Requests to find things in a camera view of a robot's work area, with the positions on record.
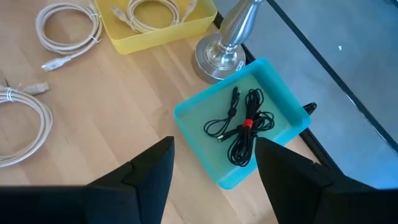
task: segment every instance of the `silver lamp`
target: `silver lamp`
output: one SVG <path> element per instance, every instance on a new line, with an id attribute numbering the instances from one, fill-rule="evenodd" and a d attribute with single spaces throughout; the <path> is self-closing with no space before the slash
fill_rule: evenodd
<path id="1" fill-rule="evenodd" d="M 253 30 L 259 5 L 264 0 L 239 0 L 221 23 L 219 32 L 199 41 L 193 67 L 199 77 L 216 83 L 246 64 L 241 44 Z"/>

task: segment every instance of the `red cable tie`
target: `red cable tie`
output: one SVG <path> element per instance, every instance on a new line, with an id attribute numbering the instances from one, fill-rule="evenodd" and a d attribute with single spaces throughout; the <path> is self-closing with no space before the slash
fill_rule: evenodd
<path id="1" fill-rule="evenodd" d="M 251 129 L 251 127 L 253 127 L 253 120 L 252 119 L 245 119 L 244 123 L 243 123 L 243 127 L 249 127 Z"/>

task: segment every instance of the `sticker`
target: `sticker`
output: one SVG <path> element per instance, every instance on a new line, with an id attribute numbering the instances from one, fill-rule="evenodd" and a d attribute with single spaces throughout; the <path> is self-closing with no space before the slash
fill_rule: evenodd
<path id="1" fill-rule="evenodd" d="M 239 71 L 240 69 L 242 69 L 242 68 L 243 68 L 243 65 L 244 65 L 244 61 L 240 61 L 239 64 L 238 64 L 238 66 L 236 67 L 235 72 L 237 72 L 237 71 Z"/>

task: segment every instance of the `gray surface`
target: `gray surface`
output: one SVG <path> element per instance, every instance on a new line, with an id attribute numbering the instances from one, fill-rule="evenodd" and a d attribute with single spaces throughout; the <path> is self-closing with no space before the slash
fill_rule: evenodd
<path id="1" fill-rule="evenodd" d="M 398 92 L 394 88 L 398 78 L 392 76 L 398 72 L 393 62 L 397 44 L 392 40 L 394 32 L 398 32 L 398 23 L 383 18 L 387 17 L 384 13 L 389 12 L 391 16 L 393 10 L 398 11 L 380 1 L 382 4 L 361 1 L 361 4 L 369 3 L 369 9 L 381 10 L 378 14 L 367 11 L 369 9 L 355 8 L 352 2 L 345 3 L 349 4 L 346 8 L 342 7 L 343 0 L 283 0 L 278 3 L 379 122 L 397 137 L 398 119 L 395 119 L 394 112 L 398 110 L 393 104 L 393 96 Z M 225 15 L 236 0 L 214 2 Z M 374 20 L 368 24 L 369 30 L 360 23 L 360 19 L 353 19 L 354 13 L 350 10 L 357 14 L 363 12 L 369 16 L 368 20 Z M 378 19 L 387 25 L 378 26 Z M 374 33 L 370 31 L 370 25 L 375 29 Z M 361 34 L 368 36 L 359 40 Z M 390 41 L 379 39 L 381 34 Z M 398 187 L 397 154 L 380 138 L 268 3 L 261 6 L 254 31 L 245 44 L 255 57 L 271 61 L 303 105 L 312 101 L 318 103 L 310 129 L 346 175 L 380 189 Z"/>

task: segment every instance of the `white ethernet cable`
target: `white ethernet cable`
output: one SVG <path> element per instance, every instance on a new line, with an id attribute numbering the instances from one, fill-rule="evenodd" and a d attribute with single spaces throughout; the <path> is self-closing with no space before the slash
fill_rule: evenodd
<path id="1" fill-rule="evenodd" d="M 45 35 L 45 23 L 47 20 L 55 13 L 63 10 L 73 9 L 86 14 L 93 23 L 93 29 L 91 30 L 89 36 L 79 43 L 75 44 L 63 44 L 56 41 L 50 40 Z M 66 55 L 63 58 L 56 58 L 47 63 L 45 63 L 42 68 L 48 72 L 56 68 L 61 67 L 64 63 L 70 61 L 71 59 L 80 56 L 89 49 L 91 49 L 100 40 L 99 37 L 102 32 L 102 23 L 100 15 L 97 13 L 95 6 L 90 3 L 89 7 L 82 7 L 72 3 L 56 3 L 44 7 L 36 17 L 36 33 L 39 37 L 40 43 L 49 51 L 58 53 L 60 55 Z"/>
<path id="2" fill-rule="evenodd" d="M 23 161 L 44 144 L 52 128 L 53 116 L 50 109 L 38 99 L 34 98 L 33 95 L 44 93 L 48 89 L 49 85 L 47 83 L 28 86 L 22 91 L 0 85 L 0 104 L 6 102 L 24 103 L 36 110 L 40 117 L 39 133 L 35 140 L 13 155 L 0 156 L 0 167 L 10 166 Z"/>
<path id="3" fill-rule="evenodd" d="M 136 7 L 141 3 L 147 1 L 157 1 L 161 4 L 164 4 L 165 6 L 168 7 L 168 9 L 170 9 L 170 12 L 173 14 L 173 22 L 170 24 L 170 26 L 176 26 L 178 24 L 183 23 L 187 19 L 187 17 L 192 13 L 192 11 L 196 8 L 198 2 L 198 0 L 191 0 L 190 4 L 185 10 L 184 16 L 181 19 L 180 19 L 180 13 L 178 12 L 178 6 L 174 2 L 174 0 L 130 0 L 129 5 L 127 6 L 127 15 L 125 15 L 125 13 L 117 6 L 113 6 L 111 10 L 117 18 L 119 18 L 121 21 L 129 25 L 131 29 L 134 31 L 146 33 L 154 30 L 159 30 L 160 28 L 151 27 L 139 21 L 134 16 L 134 11 L 136 10 Z"/>

